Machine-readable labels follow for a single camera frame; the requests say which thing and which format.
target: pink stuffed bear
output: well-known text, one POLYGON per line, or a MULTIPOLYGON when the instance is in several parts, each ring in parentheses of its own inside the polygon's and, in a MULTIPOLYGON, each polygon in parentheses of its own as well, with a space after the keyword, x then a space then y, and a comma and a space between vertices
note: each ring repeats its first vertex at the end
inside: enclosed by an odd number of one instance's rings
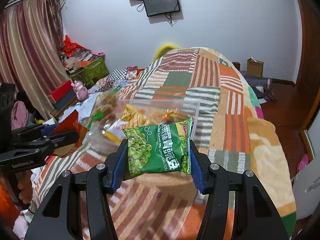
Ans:
POLYGON ((81 81, 75 81, 71 83, 71 86, 74 87, 79 101, 84 101, 88 98, 88 90, 83 86, 81 81))

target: bed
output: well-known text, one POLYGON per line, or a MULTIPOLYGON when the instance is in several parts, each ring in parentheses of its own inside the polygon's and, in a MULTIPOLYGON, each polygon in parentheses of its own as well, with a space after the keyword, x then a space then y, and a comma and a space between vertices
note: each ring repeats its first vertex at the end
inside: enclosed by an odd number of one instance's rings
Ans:
MULTIPOLYGON (((263 119, 252 89, 233 64, 208 48, 171 50, 150 64, 119 92, 120 99, 199 99, 194 142, 199 152, 228 171, 255 172, 273 200, 290 236, 296 206, 289 169, 275 127, 263 119)), ((52 158, 36 184, 42 201, 59 174, 87 171, 105 157, 81 150, 65 159, 52 158)), ((230 239, 234 192, 229 194, 225 239, 230 239)), ((182 172, 144 174, 122 182, 108 202, 119 239, 195 239, 207 196, 182 172)), ((85 192, 81 193, 84 239, 89 239, 85 192)))

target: wooden floor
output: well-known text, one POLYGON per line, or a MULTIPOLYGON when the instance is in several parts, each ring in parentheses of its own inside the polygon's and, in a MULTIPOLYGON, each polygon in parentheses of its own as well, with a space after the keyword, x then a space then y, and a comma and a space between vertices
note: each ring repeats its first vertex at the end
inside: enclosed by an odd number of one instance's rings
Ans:
POLYGON ((276 102, 261 105, 264 119, 276 127, 276 134, 288 161, 290 176, 297 174, 297 166, 306 153, 299 136, 299 128, 307 117, 312 102, 296 88, 284 84, 272 84, 276 102))

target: wooden door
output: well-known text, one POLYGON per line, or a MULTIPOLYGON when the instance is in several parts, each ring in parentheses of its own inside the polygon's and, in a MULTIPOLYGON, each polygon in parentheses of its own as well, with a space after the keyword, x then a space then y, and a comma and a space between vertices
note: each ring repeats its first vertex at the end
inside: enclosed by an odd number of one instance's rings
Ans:
POLYGON ((302 54, 297 89, 311 101, 320 87, 320 19, 306 0, 298 0, 302 20, 302 54))

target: curtain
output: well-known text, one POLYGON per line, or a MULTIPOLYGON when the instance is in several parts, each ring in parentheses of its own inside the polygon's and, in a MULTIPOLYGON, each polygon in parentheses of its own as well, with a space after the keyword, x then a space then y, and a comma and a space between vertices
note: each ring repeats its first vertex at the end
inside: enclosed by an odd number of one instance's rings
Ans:
POLYGON ((45 119, 53 109, 47 94, 69 79, 62 48, 60 0, 24 0, 0 16, 0 82, 25 90, 45 119))

